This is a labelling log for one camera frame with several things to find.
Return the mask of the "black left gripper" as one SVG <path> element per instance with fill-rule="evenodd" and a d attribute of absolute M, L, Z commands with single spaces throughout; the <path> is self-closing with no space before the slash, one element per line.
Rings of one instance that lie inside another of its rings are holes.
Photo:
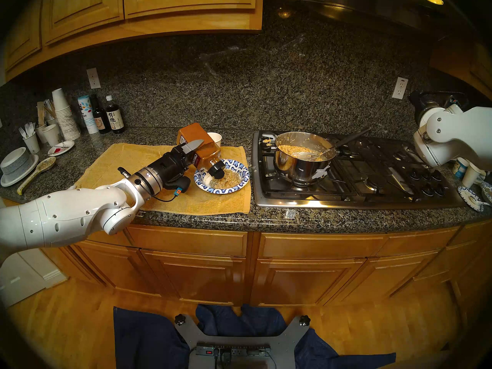
<path fill-rule="evenodd" d="M 203 144 L 204 140 L 193 140 L 174 146 L 171 151 L 148 165 L 156 172 L 162 184 L 180 184 L 185 172 L 191 165 L 192 153 Z"/>

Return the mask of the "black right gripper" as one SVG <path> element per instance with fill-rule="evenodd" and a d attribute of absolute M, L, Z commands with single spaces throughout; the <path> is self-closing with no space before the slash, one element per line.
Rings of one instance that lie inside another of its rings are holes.
<path fill-rule="evenodd" d="M 420 123 L 424 114 L 436 108 L 436 101 L 428 99 L 428 96 L 436 95 L 436 91 L 413 91 L 409 94 L 408 100 L 414 107 L 414 118 L 416 123 Z"/>

